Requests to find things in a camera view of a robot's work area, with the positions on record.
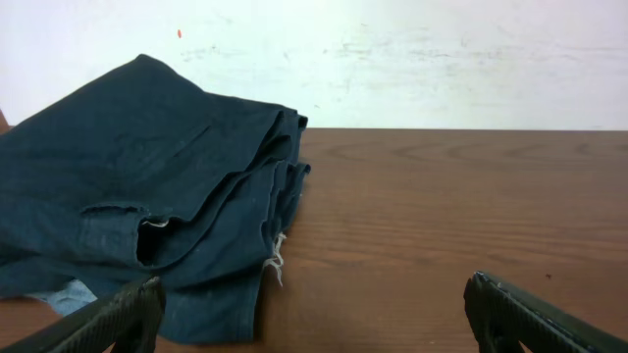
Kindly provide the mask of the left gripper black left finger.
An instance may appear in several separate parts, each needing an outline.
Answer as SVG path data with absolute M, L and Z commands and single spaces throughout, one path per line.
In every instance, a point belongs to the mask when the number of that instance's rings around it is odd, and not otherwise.
M 153 353 L 165 306 L 161 279 L 134 281 L 1 353 Z

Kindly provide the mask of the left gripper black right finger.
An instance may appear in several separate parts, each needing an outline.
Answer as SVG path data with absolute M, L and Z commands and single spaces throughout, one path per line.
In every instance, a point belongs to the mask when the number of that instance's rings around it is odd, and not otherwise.
M 466 282 L 464 309 L 480 353 L 622 353 L 627 342 L 493 275 Z

